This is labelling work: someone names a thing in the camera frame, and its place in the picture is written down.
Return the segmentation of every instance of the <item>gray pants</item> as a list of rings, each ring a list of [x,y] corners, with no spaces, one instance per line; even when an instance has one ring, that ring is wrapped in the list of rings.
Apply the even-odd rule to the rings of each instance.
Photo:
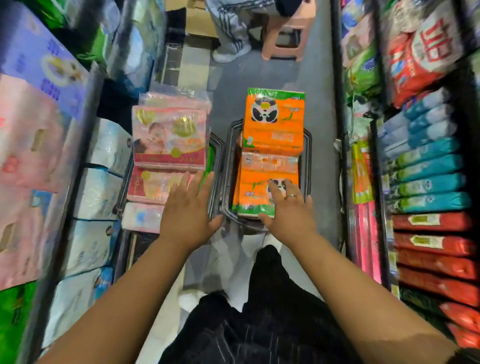
[[[220,44],[231,54],[248,44],[247,25],[239,18],[241,11],[279,16],[275,0],[205,0],[205,3]]]

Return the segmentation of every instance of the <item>person's right hand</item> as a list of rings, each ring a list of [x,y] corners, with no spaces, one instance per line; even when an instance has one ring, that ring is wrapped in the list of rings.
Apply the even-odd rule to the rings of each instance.
[[[272,181],[268,181],[268,185],[275,204],[275,218],[266,214],[259,214],[258,217],[273,236],[291,248],[316,235],[312,198],[308,196],[305,203],[300,189],[287,180],[285,180],[286,198]]]

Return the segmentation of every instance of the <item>cartoon animal illustration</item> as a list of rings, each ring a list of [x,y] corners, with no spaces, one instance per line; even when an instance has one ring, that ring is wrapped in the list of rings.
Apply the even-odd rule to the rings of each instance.
[[[263,96],[257,97],[252,105],[252,120],[258,122],[276,122],[278,106],[275,100]]]
[[[278,189],[281,191],[283,197],[285,197],[287,195],[287,188],[285,186],[285,181],[290,181],[290,180],[287,180],[286,178],[277,178],[277,179],[273,179],[272,181],[273,183],[276,184]],[[270,204],[273,205],[274,203],[272,198],[272,191],[270,190],[270,186],[268,185],[267,185],[267,197],[268,197],[268,200],[270,201]]]
[[[85,70],[76,60],[63,60],[57,56],[46,55],[42,58],[42,68],[50,81],[60,87],[80,81],[87,83]]]

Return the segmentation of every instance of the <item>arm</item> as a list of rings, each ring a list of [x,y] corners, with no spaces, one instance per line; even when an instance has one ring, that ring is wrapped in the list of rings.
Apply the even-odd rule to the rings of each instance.
[[[134,363],[156,315],[190,253],[218,230],[209,222],[213,173],[201,190],[203,171],[188,185],[186,173],[173,186],[160,224],[160,237],[117,283],[59,338],[39,364]]]
[[[365,363],[446,363],[458,346],[335,250],[316,232],[312,199],[270,186],[275,219],[260,216],[287,245]]]

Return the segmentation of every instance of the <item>panda illustration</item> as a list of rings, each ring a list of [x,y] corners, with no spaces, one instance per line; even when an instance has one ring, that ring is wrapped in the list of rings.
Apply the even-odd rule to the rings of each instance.
[[[276,122],[278,106],[269,97],[257,97],[252,105],[252,120],[258,122]]]
[[[277,178],[275,180],[272,180],[273,183],[276,184],[276,186],[278,187],[278,189],[281,191],[283,197],[287,196],[287,189],[285,187],[285,181],[289,181],[285,178]],[[267,185],[267,197],[268,197],[268,200],[270,201],[270,204],[273,205],[273,198],[272,198],[272,191],[270,190],[270,186]]]

